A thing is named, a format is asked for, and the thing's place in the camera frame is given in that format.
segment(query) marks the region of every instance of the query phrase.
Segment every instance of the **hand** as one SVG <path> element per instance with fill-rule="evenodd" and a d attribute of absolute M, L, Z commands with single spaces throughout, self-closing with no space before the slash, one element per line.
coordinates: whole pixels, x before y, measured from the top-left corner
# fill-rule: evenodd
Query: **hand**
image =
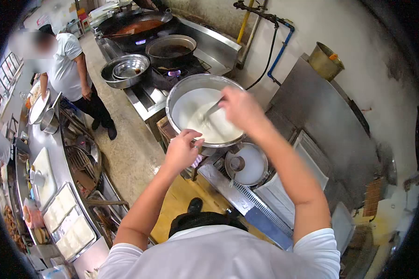
<path fill-rule="evenodd" d="M 219 107 L 225 109 L 226 119 L 247 134 L 255 131 L 267 121 L 264 111 L 250 93 L 225 87 L 221 91 L 224 101 Z"/>
<path fill-rule="evenodd" d="M 88 85 L 82 86 L 82 97 L 90 101 L 91 89 Z"/>
<path fill-rule="evenodd" d="M 192 140 L 195 137 L 201 137 L 201 135 L 201 133 L 194 130 L 184 129 L 178 136 L 171 139 L 163 166 L 179 174 L 182 170 L 192 165 L 205 139 L 201 138 L 194 143 L 192 143 Z"/>

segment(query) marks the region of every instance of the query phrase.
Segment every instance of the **wooden handle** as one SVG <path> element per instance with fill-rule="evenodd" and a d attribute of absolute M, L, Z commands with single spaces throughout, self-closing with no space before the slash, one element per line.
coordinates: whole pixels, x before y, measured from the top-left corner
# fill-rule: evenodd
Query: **wooden handle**
<path fill-rule="evenodd" d="M 111 38 L 111 37 L 118 37 L 118 36 L 127 36 L 127 35 L 133 35 L 135 32 L 135 29 L 132 29 L 128 31 L 127 33 L 121 33 L 121 34 L 109 34 L 102 36 L 103 38 Z"/>

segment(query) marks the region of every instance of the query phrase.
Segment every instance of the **plastic bag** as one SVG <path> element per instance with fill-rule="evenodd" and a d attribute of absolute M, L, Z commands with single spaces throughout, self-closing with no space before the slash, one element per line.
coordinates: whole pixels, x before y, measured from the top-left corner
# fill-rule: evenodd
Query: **plastic bag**
<path fill-rule="evenodd" d="M 30 229 L 45 227 L 42 214 L 32 199 L 25 198 L 23 203 L 23 219 Z"/>
<path fill-rule="evenodd" d="M 0 213 L 4 214 L 6 206 L 5 194 L 3 193 L 3 189 L 0 187 Z"/>

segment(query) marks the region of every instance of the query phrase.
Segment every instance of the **white cup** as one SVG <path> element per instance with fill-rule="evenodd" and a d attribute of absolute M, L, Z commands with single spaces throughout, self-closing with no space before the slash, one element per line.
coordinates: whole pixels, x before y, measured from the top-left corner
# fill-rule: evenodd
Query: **white cup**
<path fill-rule="evenodd" d="M 45 184 L 45 177 L 42 175 L 40 170 L 31 170 L 29 172 L 29 181 L 31 184 L 42 187 Z"/>

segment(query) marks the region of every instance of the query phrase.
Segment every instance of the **wok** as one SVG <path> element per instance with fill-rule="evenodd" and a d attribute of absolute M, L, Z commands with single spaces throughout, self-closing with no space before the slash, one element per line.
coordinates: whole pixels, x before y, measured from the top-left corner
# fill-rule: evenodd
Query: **wok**
<path fill-rule="evenodd" d="M 121 28 L 130 24 L 145 20 L 160 20 L 164 24 L 154 27 L 150 30 L 142 31 L 132 35 L 124 35 L 120 37 L 111 37 L 119 48 L 124 52 L 135 52 L 143 50 L 146 44 L 157 37 L 170 35 L 176 32 L 178 22 L 169 12 L 147 12 L 139 13 L 137 11 L 128 11 L 118 13 L 106 20 L 100 25 L 101 32 L 104 36 L 117 33 Z"/>

